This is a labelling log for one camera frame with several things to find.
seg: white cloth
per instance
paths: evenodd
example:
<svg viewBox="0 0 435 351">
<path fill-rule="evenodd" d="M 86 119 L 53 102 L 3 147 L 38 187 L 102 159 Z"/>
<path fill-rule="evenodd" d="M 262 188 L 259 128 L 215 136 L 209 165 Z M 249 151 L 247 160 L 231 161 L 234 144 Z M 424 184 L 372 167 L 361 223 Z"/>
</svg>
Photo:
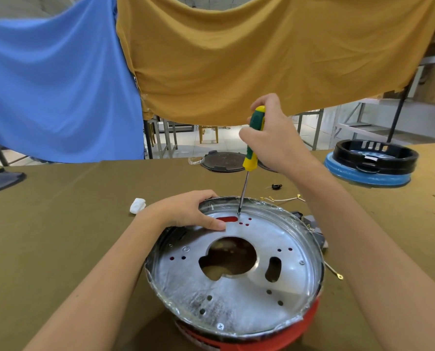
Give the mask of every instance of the white cloth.
<svg viewBox="0 0 435 351">
<path fill-rule="evenodd" d="M 133 214 L 138 214 L 139 211 L 142 211 L 146 207 L 146 200 L 142 198 L 135 198 L 133 201 L 130 212 Z"/>
</svg>

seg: screwdriver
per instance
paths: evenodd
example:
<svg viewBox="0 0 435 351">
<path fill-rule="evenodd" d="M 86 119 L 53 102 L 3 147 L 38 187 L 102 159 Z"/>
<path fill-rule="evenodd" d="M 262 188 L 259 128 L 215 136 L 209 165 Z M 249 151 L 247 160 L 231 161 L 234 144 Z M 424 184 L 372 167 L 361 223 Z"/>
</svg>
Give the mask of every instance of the screwdriver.
<svg viewBox="0 0 435 351">
<path fill-rule="evenodd" d="M 256 110 L 252 114 L 252 118 L 250 119 L 250 127 L 251 128 L 256 129 L 256 130 L 263 130 L 263 127 L 265 125 L 265 112 L 266 112 L 265 106 L 256 107 Z M 240 212 L 242 211 L 242 205 L 244 203 L 246 184 L 248 182 L 248 174 L 250 173 L 250 171 L 255 170 L 256 166 L 258 166 L 258 158 L 257 158 L 256 154 L 253 152 L 253 150 L 250 149 L 249 146 L 247 146 L 247 155 L 245 156 L 245 160 L 244 160 L 244 164 L 243 164 L 243 167 L 247 171 L 247 175 L 245 177 L 244 189 L 242 191 L 242 196 L 240 197 L 240 204 L 238 205 L 237 214 L 240 214 Z"/>
</svg>

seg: hanging fabric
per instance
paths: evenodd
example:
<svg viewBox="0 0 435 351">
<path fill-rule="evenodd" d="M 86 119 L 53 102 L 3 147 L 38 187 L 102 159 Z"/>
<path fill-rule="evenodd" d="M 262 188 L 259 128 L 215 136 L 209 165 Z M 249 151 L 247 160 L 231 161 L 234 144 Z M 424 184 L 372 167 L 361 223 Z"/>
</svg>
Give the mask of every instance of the hanging fabric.
<svg viewBox="0 0 435 351">
<path fill-rule="evenodd" d="M 117 33 L 145 118 L 237 125 L 259 96 L 287 115 L 408 83 L 435 30 L 435 0 L 252 0 L 227 11 L 118 0 Z"/>
<path fill-rule="evenodd" d="M 116 0 L 0 20 L 0 144 L 56 162 L 142 159 L 141 99 L 115 32 Z"/>
</svg>

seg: mustard fabric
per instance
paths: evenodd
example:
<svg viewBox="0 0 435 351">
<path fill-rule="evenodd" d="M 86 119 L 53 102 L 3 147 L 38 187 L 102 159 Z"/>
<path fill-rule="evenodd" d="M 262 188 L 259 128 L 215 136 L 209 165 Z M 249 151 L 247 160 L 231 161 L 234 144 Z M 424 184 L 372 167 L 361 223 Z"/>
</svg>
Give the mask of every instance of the mustard fabric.
<svg viewBox="0 0 435 351">
<path fill-rule="evenodd" d="M 434 30 L 435 0 L 252 0 L 227 11 L 118 0 L 144 117 L 190 124 L 243 124 L 271 92 L 294 115 L 400 88 Z"/>
</svg>

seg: brown tablecloth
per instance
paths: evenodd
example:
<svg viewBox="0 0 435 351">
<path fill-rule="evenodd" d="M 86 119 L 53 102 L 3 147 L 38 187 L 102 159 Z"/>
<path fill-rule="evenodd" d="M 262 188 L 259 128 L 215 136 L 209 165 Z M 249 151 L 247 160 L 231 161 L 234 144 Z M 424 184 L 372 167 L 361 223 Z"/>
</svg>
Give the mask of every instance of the brown tablecloth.
<svg viewBox="0 0 435 351">
<path fill-rule="evenodd" d="M 420 158 L 407 186 L 343 185 L 435 280 L 435 144 L 414 148 Z M 326 154 L 314 152 L 320 160 Z M 25 346 L 131 222 L 128 210 L 135 198 L 144 198 L 150 204 L 206 188 L 219 195 L 239 195 L 245 178 L 244 172 L 219 174 L 191 166 L 187 159 L 11 170 L 26 172 L 27 179 L 0 192 L 0 351 Z M 267 189 L 272 183 L 282 183 L 283 188 Z M 286 178 L 261 168 L 251 173 L 246 192 L 250 197 L 272 195 L 275 199 L 298 193 Z M 283 207 L 310 213 L 302 201 L 291 201 Z M 326 260 L 336 268 L 329 252 Z M 123 346 L 140 330 L 127 346 L 129 350 L 193 350 L 162 311 L 142 276 L 118 344 Z M 319 311 L 303 346 L 288 350 L 379 349 L 347 282 L 328 273 Z"/>
</svg>

